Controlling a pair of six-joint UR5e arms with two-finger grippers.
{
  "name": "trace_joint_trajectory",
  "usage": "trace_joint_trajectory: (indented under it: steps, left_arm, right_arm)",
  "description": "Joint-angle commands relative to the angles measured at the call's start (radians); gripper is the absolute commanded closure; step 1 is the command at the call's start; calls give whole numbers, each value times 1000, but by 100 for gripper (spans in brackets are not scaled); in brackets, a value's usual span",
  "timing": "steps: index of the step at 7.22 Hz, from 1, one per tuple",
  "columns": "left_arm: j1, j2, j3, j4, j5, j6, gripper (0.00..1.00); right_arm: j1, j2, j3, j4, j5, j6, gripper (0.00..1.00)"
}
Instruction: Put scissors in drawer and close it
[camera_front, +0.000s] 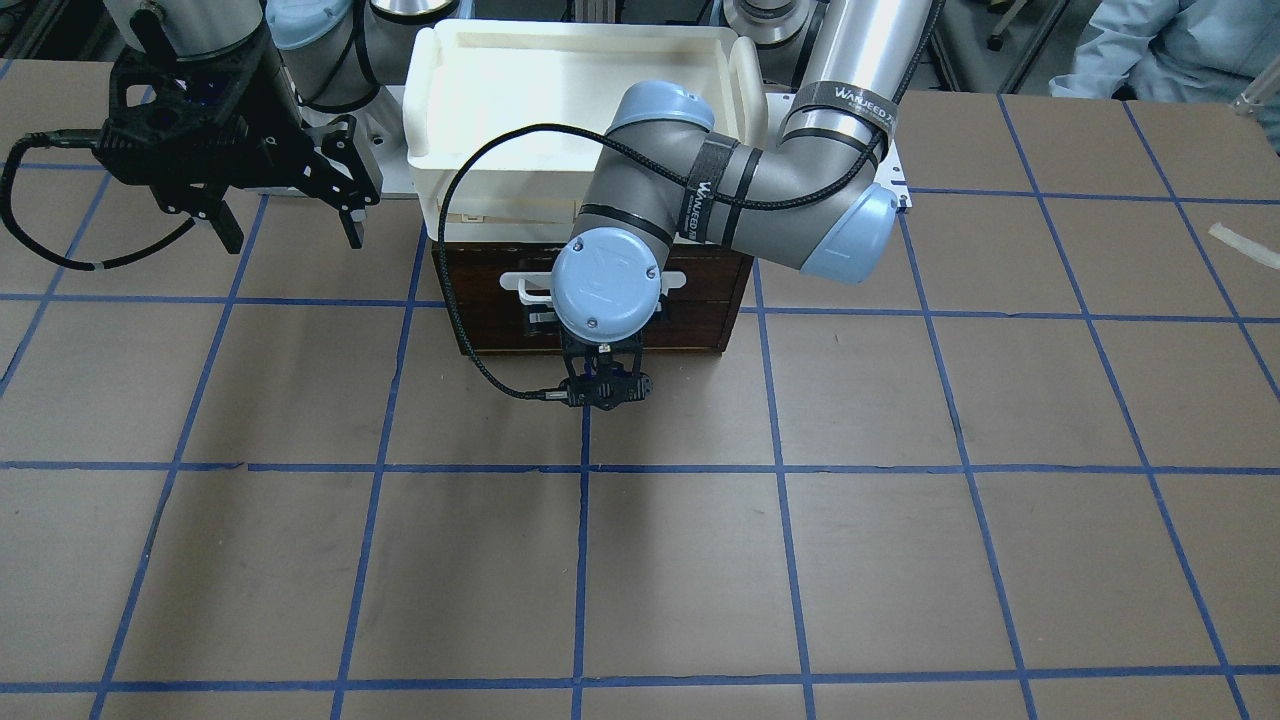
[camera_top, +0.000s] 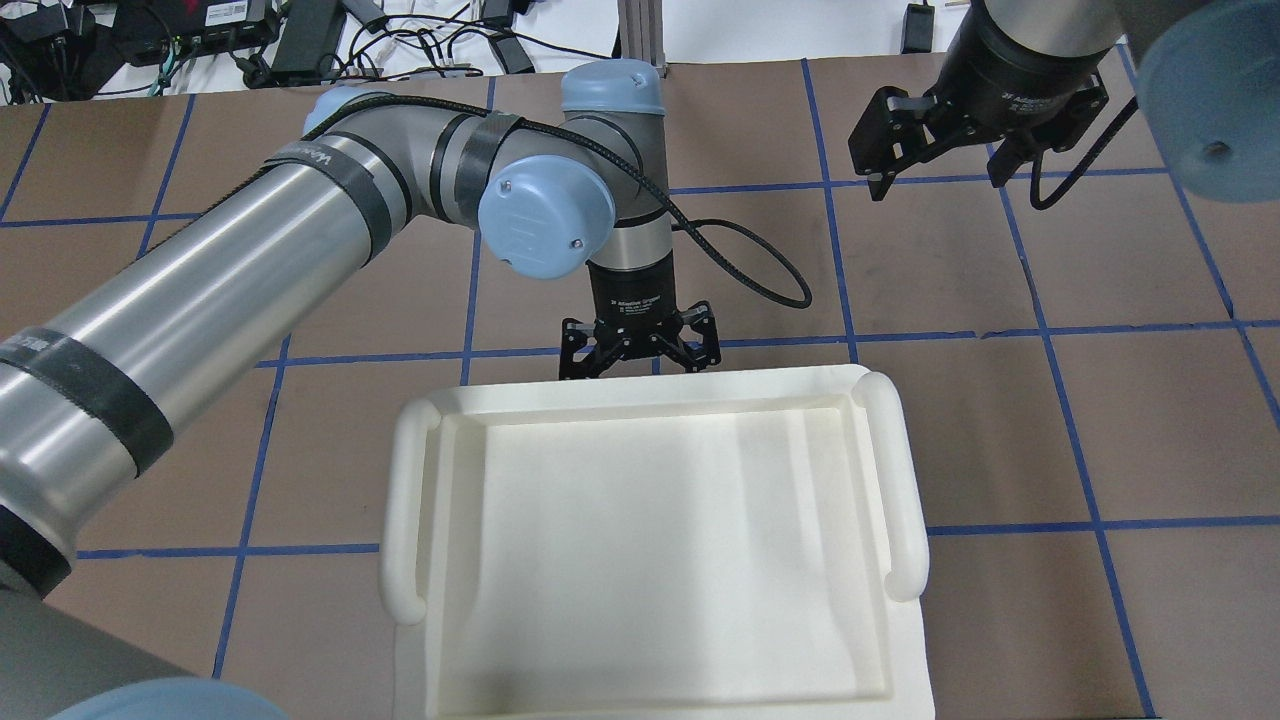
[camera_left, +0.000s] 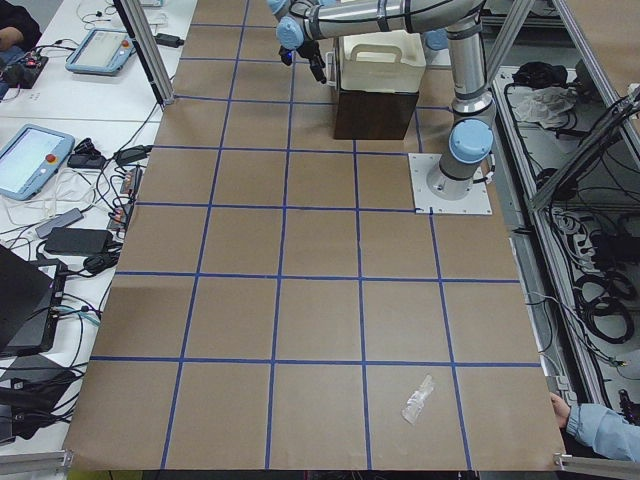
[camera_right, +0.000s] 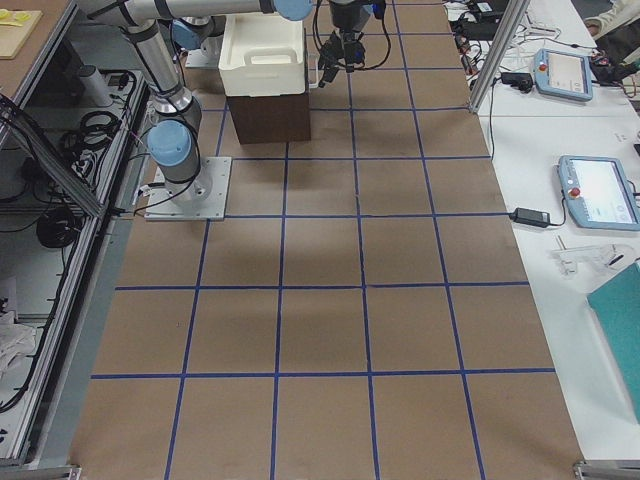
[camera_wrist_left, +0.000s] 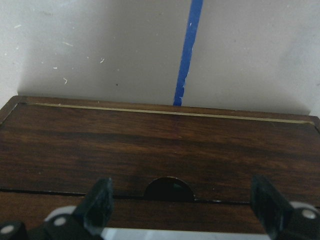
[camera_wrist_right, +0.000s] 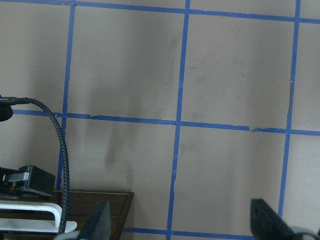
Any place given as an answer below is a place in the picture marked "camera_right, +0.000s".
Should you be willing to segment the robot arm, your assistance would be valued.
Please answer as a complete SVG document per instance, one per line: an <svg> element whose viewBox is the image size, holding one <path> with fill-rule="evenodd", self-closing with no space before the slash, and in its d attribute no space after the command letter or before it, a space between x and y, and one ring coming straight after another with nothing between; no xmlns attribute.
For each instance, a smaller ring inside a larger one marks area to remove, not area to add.
<svg viewBox="0 0 640 480"><path fill-rule="evenodd" d="M352 73L365 66L366 50L361 38L371 15L362 1L330 1L329 11L333 31L319 46L320 88L332 83L340 70Z"/></svg>
<svg viewBox="0 0 640 480"><path fill-rule="evenodd" d="M120 29L149 84L159 122L147 137L167 193L149 209L172 203L200 210L212 189L198 145L201 107L184 85L159 30L158 21L225 14L278 13L294 21L312 10L310 1L80 1L87 17Z"/></svg>

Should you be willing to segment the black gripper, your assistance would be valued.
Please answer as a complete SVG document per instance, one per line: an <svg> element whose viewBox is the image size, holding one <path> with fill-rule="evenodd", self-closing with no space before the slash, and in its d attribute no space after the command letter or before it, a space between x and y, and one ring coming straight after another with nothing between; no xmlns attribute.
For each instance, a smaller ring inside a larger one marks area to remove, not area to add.
<svg viewBox="0 0 640 480"><path fill-rule="evenodd" d="M363 32L349 30L332 32L319 50L319 68L322 80L334 80L340 70L353 73L365 68L365 48L361 43Z"/></svg>

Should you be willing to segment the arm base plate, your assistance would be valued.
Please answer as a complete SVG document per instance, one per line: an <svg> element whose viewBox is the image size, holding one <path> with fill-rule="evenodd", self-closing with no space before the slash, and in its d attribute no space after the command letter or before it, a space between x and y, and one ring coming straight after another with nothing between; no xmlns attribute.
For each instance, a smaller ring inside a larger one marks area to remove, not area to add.
<svg viewBox="0 0 640 480"><path fill-rule="evenodd" d="M144 210L144 217L149 221L223 220L231 168L231 157L202 157L199 176L186 191L170 200L182 186L165 185L164 175L157 167L154 181L161 186L151 191L152 206Z"/></svg>

